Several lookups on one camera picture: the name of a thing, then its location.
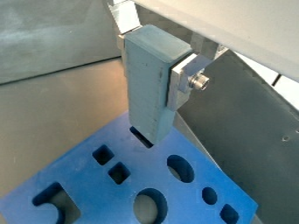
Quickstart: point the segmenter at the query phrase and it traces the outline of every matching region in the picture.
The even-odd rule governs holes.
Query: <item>metal bracket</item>
[[[228,50],[199,33],[191,37],[191,48],[195,53],[172,68],[167,108],[176,111],[188,101],[191,90],[204,90],[210,78],[203,74],[204,68]]]
[[[140,26],[136,4],[131,0],[107,0],[107,9],[112,14],[116,34],[124,34]]]

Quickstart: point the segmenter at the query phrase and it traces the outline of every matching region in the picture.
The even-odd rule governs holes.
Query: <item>gray metal wall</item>
[[[119,55],[100,0],[0,2],[0,83]]]

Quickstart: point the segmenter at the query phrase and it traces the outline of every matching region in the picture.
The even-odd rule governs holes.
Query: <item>bolt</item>
[[[210,84],[210,78],[198,72],[190,79],[190,87],[196,90],[204,90]]]

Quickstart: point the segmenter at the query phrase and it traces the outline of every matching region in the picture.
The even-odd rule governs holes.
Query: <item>blue foam insert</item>
[[[155,223],[251,222],[255,201],[182,133],[172,128],[147,149],[130,127],[126,113],[1,198],[0,213],[9,224],[59,223],[53,205],[33,205],[36,195],[53,183],[60,183],[80,210],[75,223],[139,223],[134,203],[140,192],[163,195],[167,205]],[[167,160],[182,180],[171,174]],[[124,181],[116,183],[113,172],[122,169]]]

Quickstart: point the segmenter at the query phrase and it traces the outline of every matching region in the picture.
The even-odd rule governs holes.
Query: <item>c-shaped cutout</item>
[[[56,224],[71,224],[80,217],[80,210],[57,182],[33,197],[32,203],[37,207],[47,203],[56,206],[59,211]]]

